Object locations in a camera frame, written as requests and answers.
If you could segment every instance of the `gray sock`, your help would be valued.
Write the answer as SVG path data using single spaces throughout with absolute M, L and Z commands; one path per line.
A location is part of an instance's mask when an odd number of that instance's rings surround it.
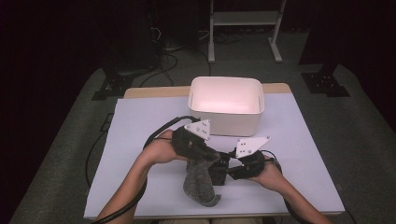
M 184 192 L 193 200 L 206 207 L 215 206 L 221 199 L 215 194 L 207 169 L 216 161 L 188 161 L 187 176 L 184 179 Z

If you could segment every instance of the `table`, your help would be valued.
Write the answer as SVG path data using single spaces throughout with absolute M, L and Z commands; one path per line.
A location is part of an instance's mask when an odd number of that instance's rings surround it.
M 304 118 L 286 84 L 262 84 L 266 109 L 254 136 L 270 135 L 264 149 L 274 152 L 284 176 L 324 214 L 345 211 Z M 129 89 L 116 106 L 105 150 L 88 197 L 85 218 L 95 218 L 125 177 L 147 137 L 174 117 L 188 115 L 190 87 Z M 171 127 L 175 129 L 185 123 Z M 212 136 L 206 142 L 228 152 L 236 137 Z M 238 161 L 231 161 L 234 167 Z M 282 197 L 248 180 L 226 178 L 215 186 L 220 202 L 211 208 L 194 202 L 183 192 L 186 163 L 172 161 L 154 166 L 148 188 L 137 206 L 136 219 L 178 217 L 263 217 L 287 215 Z
M 213 33 L 215 26 L 224 25 L 274 25 L 273 35 L 268 37 L 271 50 L 274 54 L 275 61 L 282 63 L 282 57 L 277 49 L 276 39 L 279 33 L 280 23 L 282 22 L 283 12 L 286 0 L 281 0 L 278 11 L 232 11 L 232 12 L 215 12 L 214 0 L 210 1 L 210 19 L 209 19 L 209 44 L 208 44 L 208 61 L 215 62 L 215 45 Z

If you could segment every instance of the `forearm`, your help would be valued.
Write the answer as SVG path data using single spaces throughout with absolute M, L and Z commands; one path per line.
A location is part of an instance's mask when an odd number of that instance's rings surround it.
M 150 167 L 151 164 L 139 156 L 97 219 L 106 217 L 131 202 L 145 183 Z M 109 223 L 133 223 L 135 209 L 136 205 Z
M 286 180 L 285 183 L 278 192 L 299 217 L 310 223 L 331 223 L 289 181 Z

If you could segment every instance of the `gray carpet floor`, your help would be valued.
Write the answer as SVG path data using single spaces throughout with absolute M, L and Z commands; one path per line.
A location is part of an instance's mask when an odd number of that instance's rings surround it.
M 254 77 L 263 83 L 289 84 L 346 209 L 360 224 L 396 223 L 395 133 L 361 89 L 357 78 L 339 65 L 334 75 L 350 97 L 311 94 L 301 73 L 316 72 L 320 65 L 298 65 L 307 33 L 279 34 L 277 44 L 283 63 L 275 63 L 266 37 L 267 34 L 245 35 L 234 44 L 216 45 L 216 63 L 210 67 L 204 57 L 206 45 L 201 46 L 202 52 L 193 49 L 174 52 L 177 65 L 168 72 L 169 77 L 175 86 L 190 85 L 195 77 L 209 75 Z M 163 68 L 171 67 L 174 62 L 172 57 L 163 57 Z M 135 78 L 132 87 L 139 87 L 152 74 Z M 81 90 L 11 223 L 90 223 L 83 219 L 88 192 L 85 161 L 101 134 L 106 115 L 114 112 L 120 98 L 92 100 L 104 80 L 105 75 L 99 69 Z M 143 86 L 170 85 L 169 79 L 160 74 Z M 93 149 L 88 164 L 90 180 L 105 142 L 106 135 Z M 331 220 L 353 223 L 348 213 Z M 297 222 L 291 217 L 276 217 L 276 223 Z

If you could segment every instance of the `person's right hand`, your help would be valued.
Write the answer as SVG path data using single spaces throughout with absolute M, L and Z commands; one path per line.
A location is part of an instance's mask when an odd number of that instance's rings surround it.
M 280 173 L 272 161 L 267 161 L 264 164 L 262 172 L 258 176 L 249 178 L 249 180 L 261 184 L 266 189 L 277 192 L 279 192 L 282 187 L 289 184 L 289 181 Z

